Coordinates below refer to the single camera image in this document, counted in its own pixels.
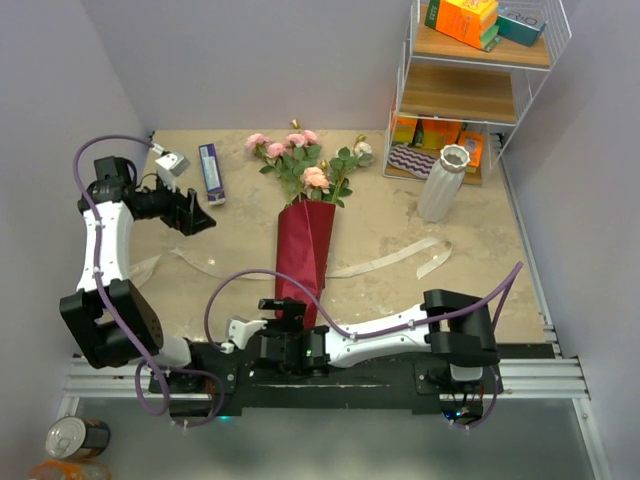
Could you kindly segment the small orange packet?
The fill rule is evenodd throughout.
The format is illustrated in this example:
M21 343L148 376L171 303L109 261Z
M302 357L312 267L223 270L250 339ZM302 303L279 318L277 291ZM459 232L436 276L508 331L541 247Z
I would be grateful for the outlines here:
M457 144L469 153L469 166L478 168L481 166L482 153L484 149L484 136L481 133L462 131Z

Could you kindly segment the teal box top shelf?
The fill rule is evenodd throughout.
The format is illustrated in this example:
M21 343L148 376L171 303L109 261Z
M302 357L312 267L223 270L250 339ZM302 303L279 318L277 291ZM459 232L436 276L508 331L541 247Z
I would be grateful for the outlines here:
M532 47L544 32L547 23L540 13L514 7L498 8L498 35L525 47Z

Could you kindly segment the orange box top shelf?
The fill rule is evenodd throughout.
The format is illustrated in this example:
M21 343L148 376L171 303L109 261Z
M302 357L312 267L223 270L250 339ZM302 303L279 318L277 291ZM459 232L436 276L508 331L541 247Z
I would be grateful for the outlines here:
M425 26L480 49L480 37L498 17L494 0L431 0L426 3Z

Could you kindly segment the white ribbed vase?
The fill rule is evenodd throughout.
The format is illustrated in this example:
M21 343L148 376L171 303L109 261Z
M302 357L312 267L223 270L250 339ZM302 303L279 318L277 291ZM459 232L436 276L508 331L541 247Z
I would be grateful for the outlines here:
M443 220L463 182L470 154L462 146L446 145L424 184L417 211L427 222Z

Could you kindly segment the orange plastic bottle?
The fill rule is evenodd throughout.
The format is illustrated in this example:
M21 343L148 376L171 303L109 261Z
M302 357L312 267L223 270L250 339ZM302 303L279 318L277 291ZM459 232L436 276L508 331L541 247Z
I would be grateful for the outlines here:
M28 476L33 480L112 480L108 467L96 462L47 460L34 466Z

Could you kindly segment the purple wavy pattern cloth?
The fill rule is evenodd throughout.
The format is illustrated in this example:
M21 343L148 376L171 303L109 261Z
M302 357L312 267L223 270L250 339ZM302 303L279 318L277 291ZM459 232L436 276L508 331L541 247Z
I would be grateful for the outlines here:
M396 169L426 180L438 162L438 158L415 151L406 145L393 145L389 152L389 163Z

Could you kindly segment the purple toothpaste box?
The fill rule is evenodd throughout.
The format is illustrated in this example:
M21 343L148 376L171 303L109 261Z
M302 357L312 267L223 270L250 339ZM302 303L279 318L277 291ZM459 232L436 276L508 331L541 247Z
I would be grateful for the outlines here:
M210 205L222 205L226 201L218 156L213 143L199 147L200 165L203 173L206 197Z

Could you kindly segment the silver top tin can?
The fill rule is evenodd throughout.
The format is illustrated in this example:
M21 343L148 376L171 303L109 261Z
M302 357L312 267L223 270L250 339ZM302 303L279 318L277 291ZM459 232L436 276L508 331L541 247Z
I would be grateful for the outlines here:
M66 416L50 427L45 452L57 460L90 459L101 455L110 439L111 431L105 422Z

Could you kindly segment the red wrapping paper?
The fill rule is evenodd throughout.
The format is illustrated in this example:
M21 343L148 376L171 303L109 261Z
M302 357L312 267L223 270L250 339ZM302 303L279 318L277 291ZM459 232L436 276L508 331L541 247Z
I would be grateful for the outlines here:
M277 221L276 271L320 299L325 287L336 206L302 200L282 210Z

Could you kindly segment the orange box bottom shelf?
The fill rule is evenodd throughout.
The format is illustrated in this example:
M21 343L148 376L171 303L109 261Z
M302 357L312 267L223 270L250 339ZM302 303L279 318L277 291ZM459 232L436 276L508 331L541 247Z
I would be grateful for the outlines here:
M461 130L459 121L400 117L395 121L392 143L439 150L454 144Z

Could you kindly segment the pink rose bouquet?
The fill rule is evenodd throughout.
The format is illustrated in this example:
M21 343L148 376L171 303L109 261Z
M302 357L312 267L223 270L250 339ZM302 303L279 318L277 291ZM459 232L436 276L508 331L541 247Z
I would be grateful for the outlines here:
M344 146L330 159L322 160L320 136L303 128L296 119L290 121L290 126L292 131L281 141L263 133L247 137L245 149L263 163L259 172L275 175L287 206L310 200L343 207L343 199L352 194L349 176L373 162L374 152L367 137L357 136L351 146Z

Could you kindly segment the beige printed ribbon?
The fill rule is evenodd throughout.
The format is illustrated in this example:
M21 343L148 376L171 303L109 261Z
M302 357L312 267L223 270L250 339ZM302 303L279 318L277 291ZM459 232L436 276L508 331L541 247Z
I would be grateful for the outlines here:
M443 265L451 256L453 246L448 240L427 237L421 239L409 246L392 254L349 266L346 268L328 271L325 274L326 279L348 279L359 275L364 275L387 266L399 263L408 259L422 251L432 249L433 247L441 247L442 251L436 255L432 255L429 260L416 270L416 278L422 279L432 271ZM230 276L225 273L217 265L213 258L197 256L195 253L186 252L180 248L174 248L160 255L142 260L130 267L131 279L137 286L142 286L154 274L154 271L161 263L166 263L170 259L179 258L186 264L195 268L199 272L215 279L223 280Z

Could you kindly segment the orange box shelf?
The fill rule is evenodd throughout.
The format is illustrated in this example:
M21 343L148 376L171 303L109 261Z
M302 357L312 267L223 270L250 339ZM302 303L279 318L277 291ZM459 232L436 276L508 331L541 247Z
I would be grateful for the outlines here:
M454 144L461 130L459 121L400 117L395 121L392 143L439 150Z
M480 37L498 17L494 0L431 0L426 3L425 26L480 49Z

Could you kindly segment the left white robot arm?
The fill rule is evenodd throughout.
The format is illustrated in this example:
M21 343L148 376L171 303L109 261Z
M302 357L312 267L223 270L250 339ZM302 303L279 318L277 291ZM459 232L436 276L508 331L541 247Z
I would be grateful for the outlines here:
M133 163L104 157L94 163L96 179L78 202L86 227L86 253L74 294L59 303L63 320L82 354L95 368L120 367L141 350L162 366L185 392L200 390L207 368L192 358L187 340L164 334L158 316L130 276L130 235L137 220L158 218L185 236L215 226L193 189L180 191L178 177L189 161L164 152L156 160L155 185L141 187Z

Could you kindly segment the green sponge stack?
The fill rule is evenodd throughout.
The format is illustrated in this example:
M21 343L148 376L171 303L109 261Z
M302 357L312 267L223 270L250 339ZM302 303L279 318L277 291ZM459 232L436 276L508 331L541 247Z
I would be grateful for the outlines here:
M491 52L500 42L499 26L494 23L480 37L480 49L485 52Z

